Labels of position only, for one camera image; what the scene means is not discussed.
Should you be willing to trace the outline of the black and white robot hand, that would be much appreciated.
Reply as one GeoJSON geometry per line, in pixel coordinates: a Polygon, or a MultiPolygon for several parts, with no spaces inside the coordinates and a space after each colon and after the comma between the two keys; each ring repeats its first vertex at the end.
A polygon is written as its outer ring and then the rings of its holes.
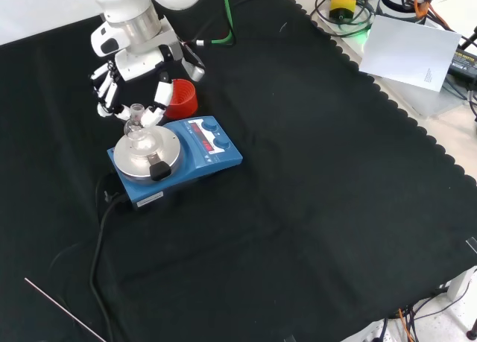
{"type": "Polygon", "coordinates": [[[116,94],[121,81],[128,82],[137,79],[150,72],[159,71],[159,79],[153,103],[143,112],[139,119],[143,127],[157,125],[168,106],[174,93],[174,85],[164,65],[174,61],[174,55],[168,45],[160,45],[152,51],[138,55],[130,54],[122,50],[116,54],[114,60],[110,60],[96,69],[91,75],[92,83],[102,79],[98,86],[93,85],[97,104],[97,112],[101,117],[114,115],[122,121],[128,121],[133,117],[132,106],[118,104],[116,94]]]}

